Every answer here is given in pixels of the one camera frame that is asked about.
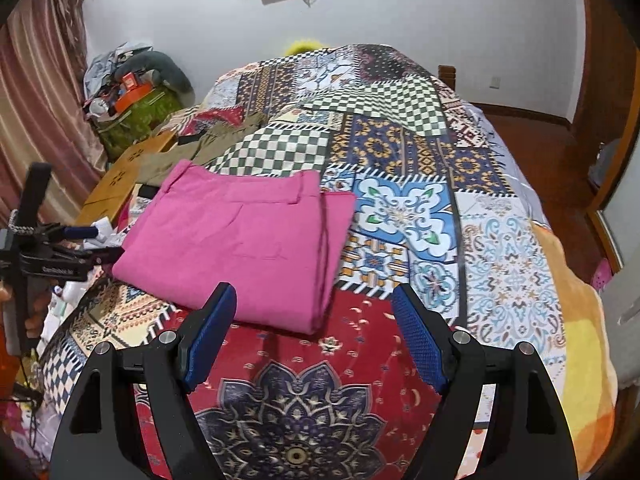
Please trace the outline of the person's left hand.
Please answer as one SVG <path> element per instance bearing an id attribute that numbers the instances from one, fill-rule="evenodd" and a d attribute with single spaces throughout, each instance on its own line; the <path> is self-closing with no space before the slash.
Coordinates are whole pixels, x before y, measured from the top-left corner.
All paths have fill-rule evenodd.
<path id="1" fill-rule="evenodd" d="M 1 283 L 0 300 L 1 307 L 12 299 L 12 289 L 9 285 Z M 47 315 L 48 305 L 51 301 L 51 287 L 47 285 L 41 289 L 38 296 L 32 302 L 32 315 L 25 321 L 26 335 L 30 339 L 39 338 L 43 328 L 43 321 Z"/>

